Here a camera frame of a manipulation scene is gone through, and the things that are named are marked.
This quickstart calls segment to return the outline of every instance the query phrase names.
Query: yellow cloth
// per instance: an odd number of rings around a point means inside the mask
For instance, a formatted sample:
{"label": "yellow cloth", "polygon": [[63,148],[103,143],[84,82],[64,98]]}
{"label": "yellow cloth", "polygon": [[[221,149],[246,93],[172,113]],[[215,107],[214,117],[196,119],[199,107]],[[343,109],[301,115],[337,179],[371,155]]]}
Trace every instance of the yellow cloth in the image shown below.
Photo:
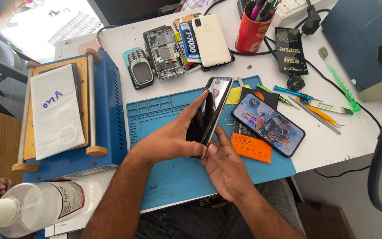
{"label": "yellow cloth", "polygon": [[[245,88],[251,89],[249,85],[245,85]],[[229,92],[228,98],[226,99],[227,105],[236,105],[240,101],[241,87],[236,87],[231,89]]]}

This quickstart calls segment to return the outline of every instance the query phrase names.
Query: power strip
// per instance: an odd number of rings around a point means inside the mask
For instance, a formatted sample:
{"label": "power strip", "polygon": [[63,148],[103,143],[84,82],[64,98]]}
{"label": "power strip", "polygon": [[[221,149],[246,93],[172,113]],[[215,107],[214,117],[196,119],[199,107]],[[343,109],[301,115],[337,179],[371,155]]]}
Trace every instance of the power strip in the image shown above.
{"label": "power strip", "polygon": [[[337,1],[338,0],[310,0],[316,10],[321,10]],[[271,24],[275,27],[285,27],[305,17],[307,17],[306,0],[282,0],[278,5]]]}

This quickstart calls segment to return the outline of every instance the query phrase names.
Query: phone wallpaper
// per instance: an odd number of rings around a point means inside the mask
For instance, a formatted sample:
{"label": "phone wallpaper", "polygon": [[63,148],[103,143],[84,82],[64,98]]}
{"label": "phone wallpaper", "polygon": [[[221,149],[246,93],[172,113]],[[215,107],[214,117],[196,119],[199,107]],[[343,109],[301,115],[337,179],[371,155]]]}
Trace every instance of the phone wallpaper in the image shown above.
{"label": "phone wallpaper", "polygon": [[304,133],[253,94],[247,94],[234,115],[285,155],[291,155]]}

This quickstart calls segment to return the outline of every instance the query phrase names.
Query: green screwdriver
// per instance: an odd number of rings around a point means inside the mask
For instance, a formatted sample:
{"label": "green screwdriver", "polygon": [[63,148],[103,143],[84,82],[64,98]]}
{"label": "green screwdriver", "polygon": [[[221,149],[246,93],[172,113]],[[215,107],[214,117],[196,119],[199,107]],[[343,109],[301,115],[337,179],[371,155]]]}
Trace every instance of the green screwdriver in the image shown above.
{"label": "green screwdriver", "polygon": [[[263,90],[263,91],[266,91],[266,92],[269,92],[269,93],[273,93],[271,90],[269,90],[268,88],[264,87],[263,85],[257,83],[256,85],[257,88]],[[288,101],[287,99],[285,99],[284,97],[282,96],[279,96],[279,99],[278,99],[279,102],[283,102],[284,104],[287,104],[289,106],[293,106],[294,108],[300,110],[299,108],[295,107],[290,101]]]}

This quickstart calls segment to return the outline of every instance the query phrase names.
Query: screen separator machine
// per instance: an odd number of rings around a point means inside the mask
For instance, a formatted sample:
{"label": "screen separator machine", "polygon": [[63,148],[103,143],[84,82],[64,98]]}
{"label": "screen separator machine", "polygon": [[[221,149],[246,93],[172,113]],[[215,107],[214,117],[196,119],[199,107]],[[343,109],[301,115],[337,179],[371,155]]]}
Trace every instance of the screen separator machine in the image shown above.
{"label": "screen separator machine", "polygon": [[[36,160],[30,78],[67,64],[77,66],[78,104],[85,143]],[[106,51],[87,49],[85,55],[39,65],[28,62],[29,79],[17,164],[23,182],[84,177],[118,167],[127,155],[119,69]]]}

